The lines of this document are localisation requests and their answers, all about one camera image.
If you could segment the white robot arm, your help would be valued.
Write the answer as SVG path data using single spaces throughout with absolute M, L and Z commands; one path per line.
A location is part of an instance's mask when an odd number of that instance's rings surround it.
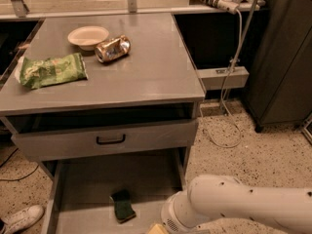
M 312 190 L 254 187 L 228 175 L 198 175 L 172 195 L 147 234 L 188 234 L 205 222 L 244 218 L 290 234 L 312 234 Z

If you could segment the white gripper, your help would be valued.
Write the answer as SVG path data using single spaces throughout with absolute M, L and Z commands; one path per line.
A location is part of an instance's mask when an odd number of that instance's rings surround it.
M 161 220 L 164 226 L 153 224 L 147 234 L 185 234 L 196 230 L 208 218 L 193 209 L 184 190 L 167 199 L 161 210 Z

